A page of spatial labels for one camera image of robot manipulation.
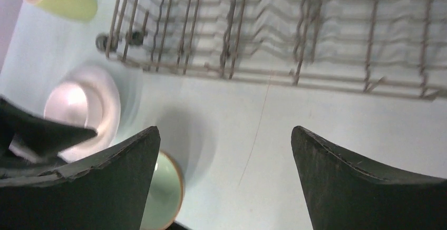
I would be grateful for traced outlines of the pale pink bowl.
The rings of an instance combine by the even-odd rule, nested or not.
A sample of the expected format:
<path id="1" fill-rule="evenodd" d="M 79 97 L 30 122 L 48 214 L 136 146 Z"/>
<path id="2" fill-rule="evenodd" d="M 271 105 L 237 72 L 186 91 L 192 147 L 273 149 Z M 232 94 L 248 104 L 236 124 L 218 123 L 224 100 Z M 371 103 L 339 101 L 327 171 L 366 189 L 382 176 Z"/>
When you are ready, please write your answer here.
<path id="1" fill-rule="evenodd" d="M 79 127 L 98 129 L 103 107 L 98 93 L 75 81 L 65 81 L 49 95 L 44 118 Z"/>

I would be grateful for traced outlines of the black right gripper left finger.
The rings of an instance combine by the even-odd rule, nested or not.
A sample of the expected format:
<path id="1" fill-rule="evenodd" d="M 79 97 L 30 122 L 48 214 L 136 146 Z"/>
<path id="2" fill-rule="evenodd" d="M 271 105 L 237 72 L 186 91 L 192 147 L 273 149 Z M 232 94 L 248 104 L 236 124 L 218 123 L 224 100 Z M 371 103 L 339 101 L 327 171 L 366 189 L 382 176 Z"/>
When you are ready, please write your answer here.
<path id="1" fill-rule="evenodd" d="M 139 229 L 160 148 L 148 127 L 39 174 L 1 180 L 1 229 Z"/>

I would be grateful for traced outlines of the light green bowl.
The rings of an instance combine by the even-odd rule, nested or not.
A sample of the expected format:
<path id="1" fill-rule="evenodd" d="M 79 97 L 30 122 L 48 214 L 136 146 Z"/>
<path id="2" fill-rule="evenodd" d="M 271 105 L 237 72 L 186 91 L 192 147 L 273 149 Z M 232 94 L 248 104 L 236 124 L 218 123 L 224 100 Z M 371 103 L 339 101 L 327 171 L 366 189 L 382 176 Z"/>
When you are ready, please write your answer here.
<path id="1" fill-rule="evenodd" d="M 140 229 L 167 229 L 184 198 L 184 177 L 178 163 L 160 150 L 154 168 Z"/>

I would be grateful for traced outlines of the white scalloped plate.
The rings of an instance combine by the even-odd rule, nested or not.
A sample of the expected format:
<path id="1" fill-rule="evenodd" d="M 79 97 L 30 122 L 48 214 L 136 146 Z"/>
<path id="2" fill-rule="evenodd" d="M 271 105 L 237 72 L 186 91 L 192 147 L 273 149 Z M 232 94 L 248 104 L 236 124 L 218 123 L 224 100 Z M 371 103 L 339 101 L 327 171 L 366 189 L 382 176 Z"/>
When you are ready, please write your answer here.
<path id="1" fill-rule="evenodd" d="M 110 147 L 120 123 L 121 102 L 113 77 L 100 66 L 78 67 L 60 83 L 65 81 L 75 81 L 91 87 L 98 93 L 103 107 L 102 122 L 98 129 L 95 129 L 97 136 L 59 152 L 59 157 L 67 162 L 74 162 Z"/>

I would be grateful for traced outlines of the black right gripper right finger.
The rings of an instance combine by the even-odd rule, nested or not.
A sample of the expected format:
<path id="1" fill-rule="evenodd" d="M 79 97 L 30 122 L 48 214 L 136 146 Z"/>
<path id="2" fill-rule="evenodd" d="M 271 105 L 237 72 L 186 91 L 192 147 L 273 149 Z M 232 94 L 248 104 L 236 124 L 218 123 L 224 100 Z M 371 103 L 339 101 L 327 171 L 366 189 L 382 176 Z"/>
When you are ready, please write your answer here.
<path id="1" fill-rule="evenodd" d="M 313 229 L 446 229 L 446 179 L 383 164 L 302 126 L 291 148 Z"/>

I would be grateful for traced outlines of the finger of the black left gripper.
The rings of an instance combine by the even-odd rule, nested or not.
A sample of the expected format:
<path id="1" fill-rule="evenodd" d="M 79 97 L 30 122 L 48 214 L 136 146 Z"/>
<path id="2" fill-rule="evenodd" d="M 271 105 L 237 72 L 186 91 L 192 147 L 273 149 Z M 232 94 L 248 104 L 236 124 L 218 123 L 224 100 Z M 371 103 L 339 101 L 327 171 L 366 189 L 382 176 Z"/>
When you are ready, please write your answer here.
<path id="1" fill-rule="evenodd" d="M 97 134 L 33 115 L 1 97 L 1 179 L 38 176 L 64 166 L 67 161 L 59 152 Z"/>

